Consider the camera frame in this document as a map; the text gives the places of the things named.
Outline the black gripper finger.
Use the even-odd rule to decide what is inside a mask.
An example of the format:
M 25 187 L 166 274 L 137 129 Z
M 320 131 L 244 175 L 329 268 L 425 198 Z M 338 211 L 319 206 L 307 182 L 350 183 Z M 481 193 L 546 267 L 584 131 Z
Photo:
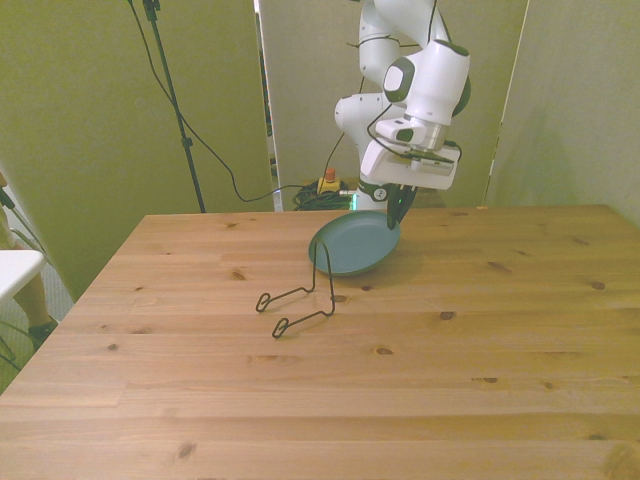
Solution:
M 392 185 L 387 201 L 387 227 L 390 230 L 393 230 L 399 222 L 401 203 L 402 188 L 400 185 Z
M 399 188 L 397 200 L 397 223 L 401 223 L 406 216 L 415 199 L 416 193 L 416 187 L 401 186 Z

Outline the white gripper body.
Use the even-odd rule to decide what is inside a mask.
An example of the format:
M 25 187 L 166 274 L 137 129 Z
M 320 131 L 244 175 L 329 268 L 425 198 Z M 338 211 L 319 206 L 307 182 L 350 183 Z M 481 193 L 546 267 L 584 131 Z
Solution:
M 361 161 L 361 174 L 381 184 L 436 190 L 451 187 L 458 165 L 458 145 L 445 142 L 437 151 L 412 149 L 387 140 L 371 140 Z

